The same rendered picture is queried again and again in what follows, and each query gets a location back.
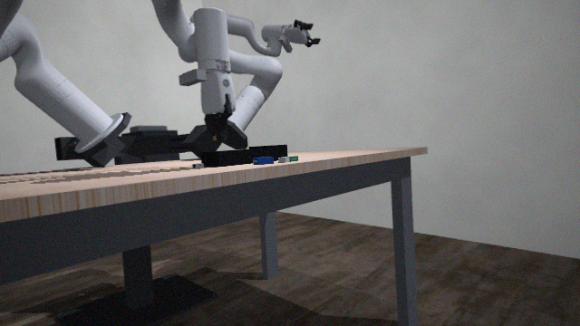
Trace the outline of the green and white eraser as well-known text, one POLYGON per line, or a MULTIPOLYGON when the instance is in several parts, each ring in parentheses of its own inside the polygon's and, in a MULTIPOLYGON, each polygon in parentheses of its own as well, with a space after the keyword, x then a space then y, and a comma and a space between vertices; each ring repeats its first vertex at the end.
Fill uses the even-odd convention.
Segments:
POLYGON ((297 160, 298 160, 298 156, 282 157, 282 158, 278 158, 278 163, 291 162, 291 161, 297 161, 297 160))

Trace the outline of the black three-compartment bin rack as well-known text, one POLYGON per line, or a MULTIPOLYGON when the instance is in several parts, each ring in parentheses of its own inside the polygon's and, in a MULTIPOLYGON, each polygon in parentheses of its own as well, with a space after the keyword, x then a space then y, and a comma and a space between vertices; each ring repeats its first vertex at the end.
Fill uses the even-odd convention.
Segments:
POLYGON ((287 145, 258 146, 249 149, 200 152, 204 167, 226 167, 253 163, 253 158, 287 157, 287 145))

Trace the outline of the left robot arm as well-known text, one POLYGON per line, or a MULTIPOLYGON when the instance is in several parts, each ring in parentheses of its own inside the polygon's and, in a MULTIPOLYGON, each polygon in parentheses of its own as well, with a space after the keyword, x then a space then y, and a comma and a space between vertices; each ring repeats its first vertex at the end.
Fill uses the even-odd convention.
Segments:
MULTIPOLYGON (((278 57, 282 45, 287 53, 292 52, 293 48, 285 36, 286 25, 265 25, 261 32, 262 39, 267 42, 267 46, 264 46, 256 38, 252 20, 232 14, 226 14, 226 16, 227 33, 245 37, 256 52, 278 57)), ((237 95, 236 110, 228 118, 243 132, 283 75, 281 63, 266 56, 245 55, 229 49, 231 72, 255 75, 252 81, 237 95)))

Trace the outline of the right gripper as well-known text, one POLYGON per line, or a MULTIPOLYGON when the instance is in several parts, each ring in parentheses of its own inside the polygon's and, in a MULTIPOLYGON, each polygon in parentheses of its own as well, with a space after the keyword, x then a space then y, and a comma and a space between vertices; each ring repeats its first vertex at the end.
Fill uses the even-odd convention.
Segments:
POLYGON ((236 110, 233 82, 225 72, 210 72, 206 76, 207 80, 201 82, 202 111, 210 122, 212 139, 213 136, 217 140, 227 139, 227 120, 236 110))

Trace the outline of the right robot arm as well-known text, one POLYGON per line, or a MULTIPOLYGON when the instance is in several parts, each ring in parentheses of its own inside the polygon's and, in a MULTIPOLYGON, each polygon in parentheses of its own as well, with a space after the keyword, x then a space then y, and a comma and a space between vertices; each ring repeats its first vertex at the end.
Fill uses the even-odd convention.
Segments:
MULTIPOLYGON (((15 88, 79 139, 75 151, 82 153, 113 132, 123 115, 109 117, 51 65, 34 26, 18 13, 23 1, 0 0, 0 62, 10 56, 14 59, 15 88)), ((225 12, 214 7, 197 9, 194 31, 181 0, 151 1, 166 35, 198 63, 198 69, 179 76, 180 86, 206 81, 206 73, 230 73, 225 12)))

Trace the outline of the blue battery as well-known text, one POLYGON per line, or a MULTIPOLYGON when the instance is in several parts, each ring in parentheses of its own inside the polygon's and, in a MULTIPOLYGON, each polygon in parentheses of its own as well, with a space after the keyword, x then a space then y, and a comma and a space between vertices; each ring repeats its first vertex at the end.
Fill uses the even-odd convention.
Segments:
POLYGON ((274 157, 253 158, 254 165, 274 164, 274 157))

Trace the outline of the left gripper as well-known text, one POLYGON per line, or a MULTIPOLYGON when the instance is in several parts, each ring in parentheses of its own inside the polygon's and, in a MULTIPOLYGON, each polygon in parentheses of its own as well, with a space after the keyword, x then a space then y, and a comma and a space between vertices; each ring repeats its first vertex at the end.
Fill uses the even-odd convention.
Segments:
POLYGON ((313 24, 306 24, 306 23, 303 23, 303 22, 295 19, 295 22, 293 24, 289 24, 286 26, 285 36, 286 36, 288 42, 305 44, 309 48, 312 46, 312 44, 319 44, 319 42, 321 40, 320 38, 314 38, 314 39, 310 38, 311 36, 310 36, 308 30, 311 30, 312 27, 313 27, 313 24), (300 28, 300 26, 301 26, 301 28, 300 28), (309 40, 311 42, 308 42, 309 40))

